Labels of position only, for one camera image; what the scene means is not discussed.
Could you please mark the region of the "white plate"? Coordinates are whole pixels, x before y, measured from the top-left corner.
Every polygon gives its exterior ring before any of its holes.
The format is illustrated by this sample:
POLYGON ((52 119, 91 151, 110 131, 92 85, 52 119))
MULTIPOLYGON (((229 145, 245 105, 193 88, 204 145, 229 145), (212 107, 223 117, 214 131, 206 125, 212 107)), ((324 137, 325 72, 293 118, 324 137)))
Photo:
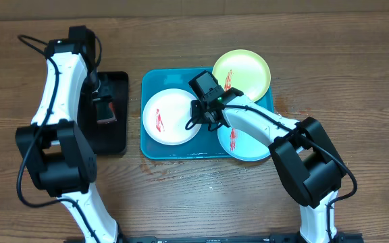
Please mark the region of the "white plate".
POLYGON ((142 122, 147 134, 164 145, 179 145, 194 138, 201 124, 186 130, 191 118, 191 101, 195 100, 188 91, 170 88, 154 94, 142 112, 142 122))

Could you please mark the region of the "yellow plate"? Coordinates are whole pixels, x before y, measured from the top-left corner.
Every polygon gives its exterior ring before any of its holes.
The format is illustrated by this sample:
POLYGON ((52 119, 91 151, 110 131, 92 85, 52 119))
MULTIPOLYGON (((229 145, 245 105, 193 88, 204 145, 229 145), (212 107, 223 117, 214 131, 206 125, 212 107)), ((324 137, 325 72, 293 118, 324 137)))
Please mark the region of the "yellow plate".
POLYGON ((255 52, 244 49, 223 54, 215 62, 212 73, 224 90, 236 88, 252 101, 260 100, 271 82, 266 61, 255 52))

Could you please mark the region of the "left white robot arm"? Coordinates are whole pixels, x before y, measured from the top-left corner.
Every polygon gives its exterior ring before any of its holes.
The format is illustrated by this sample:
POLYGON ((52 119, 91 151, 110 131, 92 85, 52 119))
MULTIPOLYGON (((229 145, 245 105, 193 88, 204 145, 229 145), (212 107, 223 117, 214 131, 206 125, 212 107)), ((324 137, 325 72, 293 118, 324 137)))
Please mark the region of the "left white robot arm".
POLYGON ((32 183, 61 203, 85 242, 122 242, 118 222, 99 196, 97 157, 126 151, 128 75, 99 72, 102 46, 90 30, 50 40, 40 50, 47 62, 41 103, 15 139, 32 183))

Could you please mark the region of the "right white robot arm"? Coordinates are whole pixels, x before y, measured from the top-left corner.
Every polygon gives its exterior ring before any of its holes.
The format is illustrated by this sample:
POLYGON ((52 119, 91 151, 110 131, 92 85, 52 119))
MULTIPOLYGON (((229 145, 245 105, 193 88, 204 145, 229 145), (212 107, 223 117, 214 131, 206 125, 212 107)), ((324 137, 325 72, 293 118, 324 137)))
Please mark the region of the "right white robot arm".
POLYGON ((303 242, 339 242, 334 206, 349 170, 322 125, 308 117, 296 121, 281 117, 231 88, 194 88, 195 123, 221 124, 245 132, 268 147, 280 181, 299 204, 303 242))

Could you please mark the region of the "light blue plate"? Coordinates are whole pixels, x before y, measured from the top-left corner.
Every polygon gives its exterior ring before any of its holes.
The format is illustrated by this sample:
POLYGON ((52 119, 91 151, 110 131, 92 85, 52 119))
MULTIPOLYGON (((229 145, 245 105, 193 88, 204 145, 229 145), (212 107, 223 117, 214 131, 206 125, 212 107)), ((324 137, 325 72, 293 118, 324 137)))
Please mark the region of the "light blue plate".
POLYGON ((241 161, 260 161, 270 156, 269 149, 243 131, 221 127, 217 137, 222 148, 241 161))

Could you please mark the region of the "pink cleaning sponge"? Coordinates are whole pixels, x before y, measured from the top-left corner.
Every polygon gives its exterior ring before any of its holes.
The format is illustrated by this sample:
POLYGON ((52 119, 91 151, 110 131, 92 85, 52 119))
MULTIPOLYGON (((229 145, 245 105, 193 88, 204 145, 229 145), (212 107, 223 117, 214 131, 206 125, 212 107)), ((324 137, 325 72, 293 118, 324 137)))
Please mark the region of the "pink cleaning sponge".
POLYGON ((98 124, 108 124, 117 121, 112 100, 100 100, 95 105, 98 124))

